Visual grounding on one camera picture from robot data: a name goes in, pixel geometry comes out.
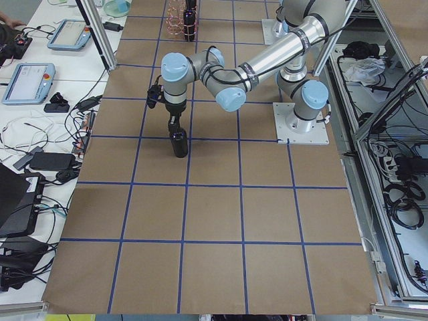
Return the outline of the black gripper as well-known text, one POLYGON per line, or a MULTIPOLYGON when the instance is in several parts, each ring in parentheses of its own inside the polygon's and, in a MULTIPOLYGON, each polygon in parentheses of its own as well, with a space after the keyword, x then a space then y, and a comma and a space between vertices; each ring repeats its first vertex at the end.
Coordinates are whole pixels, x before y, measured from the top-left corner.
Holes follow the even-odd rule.
POLYGON ((179 104, 173 104, 170 102, 165 103, 165 108, 170 113, 170 118, 168 122, 169 134, 182 132, 183 129, 181 128, 180 118, 186 106, 186 102, 181 102, 179 104))

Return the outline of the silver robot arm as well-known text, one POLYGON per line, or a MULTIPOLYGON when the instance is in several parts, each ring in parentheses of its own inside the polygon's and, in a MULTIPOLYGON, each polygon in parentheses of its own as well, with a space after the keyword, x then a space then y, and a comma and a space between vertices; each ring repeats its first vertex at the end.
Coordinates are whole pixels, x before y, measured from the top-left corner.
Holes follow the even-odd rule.
POLYGON ((285 19, 286 11, 284 8, 284 1, 279 0, 279 7, 276 9, 276 20, 272 27, 272 34, 275 38, 279 39, 288 33, 289 26, 285 19))
POLYGON ((200 81, 227 112, 235 112, 246 101, 246 94, 270 76, 295 104, 290 129, 301 130, 301 122, 313 123, 328 101, 328 90, 319 81, 306 77, 306 53, 312 45, 327 40, 345 20, 345 1, 282 1, 285 36, 234 70, 226 70, 222 53, 216 48, 189 57, 173 52, 161 61, 163 97, 170 113, 172 139, 187 133, 179 119, 187 105, 187 86, 200 81))

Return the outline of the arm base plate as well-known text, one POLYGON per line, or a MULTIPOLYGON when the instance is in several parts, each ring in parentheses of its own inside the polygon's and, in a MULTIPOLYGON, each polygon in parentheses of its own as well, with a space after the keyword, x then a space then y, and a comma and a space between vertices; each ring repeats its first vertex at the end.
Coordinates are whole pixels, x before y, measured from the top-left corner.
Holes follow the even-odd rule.
POLYGON ((273 103, 278 144, 328 145, 324 118, 319 112, 315 120, 301 120, 294 114, 294 103, 273 103))
POLYGON ((289 26, 286 22, 277 19, 262 19, 262 31, 265 45, 271 45, 288 34, 289 30, 296 27, 289 26))

